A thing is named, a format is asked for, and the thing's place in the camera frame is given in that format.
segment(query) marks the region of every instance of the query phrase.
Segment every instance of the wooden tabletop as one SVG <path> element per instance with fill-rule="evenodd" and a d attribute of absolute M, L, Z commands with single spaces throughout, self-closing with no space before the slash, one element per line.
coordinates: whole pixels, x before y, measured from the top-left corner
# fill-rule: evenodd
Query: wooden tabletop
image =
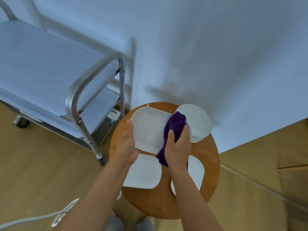
<path fill-rule="evenodd" d="M 150 103 L 150 107 L 159 109 L 168 113 L 174 113 L 178 105 L 155 102 Z M 110 144 L 110 158 L 116 149 L 116 144 L 119 137 L 126 129 L 127 120 L 129 120 L 133 113 L 146 104 L 141 105 L 128 114 L 120 121 L 115 129 L 111 144 Z M 141 151 L 142 154 L 154 155 L 152 153 Z M 213 195 L 219 178 L 220 160 L 218 150 L 212 135 L 207 136 L 198 143 L 192 143 L 191 155 L 198 158 L 204 166 L 205 172 L 200 189 L 200 193 L 206 202 L 208 202 Z M 123 196 L 136 208 L 147 215 L 162 218 L 162 219 L 179 219 L 180 213 L 177 207 L 175 195 L 171 190 L 171 175 L 168 167 L 162 167 L 162 175 L 159 184 L 153 189 L 138 189 L 131 187 L 123 187 Z"/>

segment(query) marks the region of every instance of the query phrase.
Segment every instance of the person's right hand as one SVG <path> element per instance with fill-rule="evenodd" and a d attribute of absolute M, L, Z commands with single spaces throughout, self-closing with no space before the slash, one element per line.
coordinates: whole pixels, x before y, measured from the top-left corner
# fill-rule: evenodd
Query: person's right hand
<path fill-rule="evenodd" d="M 191 141 L 188 125 L 185 125 L 179 140 L 174 142 L 174 132 L 169 130 L 168 141 L 165 148 L 165 158 L 170 169 L 187 169 L 190 155 Z"/>

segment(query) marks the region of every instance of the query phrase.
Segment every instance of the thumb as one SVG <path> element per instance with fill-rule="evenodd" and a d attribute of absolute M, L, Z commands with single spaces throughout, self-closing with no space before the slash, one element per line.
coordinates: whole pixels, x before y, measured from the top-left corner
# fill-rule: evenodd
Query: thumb
<path fill-rule="evenodd" d="M 174 138 L 175 136 L 173 130 L 169 130 L 167 144 L 174 144 Z"/>

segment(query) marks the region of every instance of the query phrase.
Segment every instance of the purple cloth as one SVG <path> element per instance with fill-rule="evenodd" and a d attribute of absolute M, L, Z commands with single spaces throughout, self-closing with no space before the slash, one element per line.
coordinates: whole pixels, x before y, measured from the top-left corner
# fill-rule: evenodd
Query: purple cloth
<path fill-rule="evenodd" d="M 156 158 L 159 160 L 159 163 L 161 163 L 162 165 L 168 167 L 167 161 L 165 159 L 165 147 L 166 147 L 167 140 L 168 140 L 169 130 L 173 130 L 174 136 L 175 136 L 174 141 L 176 143 L 177 140 L 179 140 L 182 130 L 185 125 L 186 125 L 186 117 L 184 114 L 181 114 L 180 112 L 175 112 L 167 121 L 167 124 L 164 129 L 164 146 L 159 151 L 159 153 L 156 155 Z"/>

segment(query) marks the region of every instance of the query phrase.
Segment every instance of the caster wheel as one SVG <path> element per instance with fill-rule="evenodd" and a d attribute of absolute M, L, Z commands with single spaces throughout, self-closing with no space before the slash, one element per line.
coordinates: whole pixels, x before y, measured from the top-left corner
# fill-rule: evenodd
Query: caster wheel
<path fill-rule="evenodd" d="M 26 128 L 29 125 L 29 120 L 25 119 L 25 118 L 20 118 L 19 121 L 16 124 L 17 128 Z"/>
<path fill-rule="evenodd" d="M 98 162 L 100 163 L 101 166 L 104 166 L 104 165 L 105 165 L 105 160 L 104 160 L 104 158 L 98 159 Z"/>

